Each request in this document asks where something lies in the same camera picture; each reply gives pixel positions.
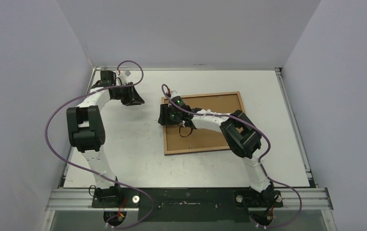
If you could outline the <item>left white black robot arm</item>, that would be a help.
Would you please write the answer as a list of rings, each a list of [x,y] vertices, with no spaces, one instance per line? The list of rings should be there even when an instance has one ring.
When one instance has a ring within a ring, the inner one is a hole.
[[[105,206],[117,207],[125,197],[109,166],[105,155],[105,128],[101,110],[110,100],[119,100],[125,106],[141,105],[144,100],[137,93],[133,82],[128,82],[130,71],[101,71],[100,79],[92,85],[89,95],[76,107],[66,110],[69,142],[82,153],[94,171],[95,189],[93,201]]]

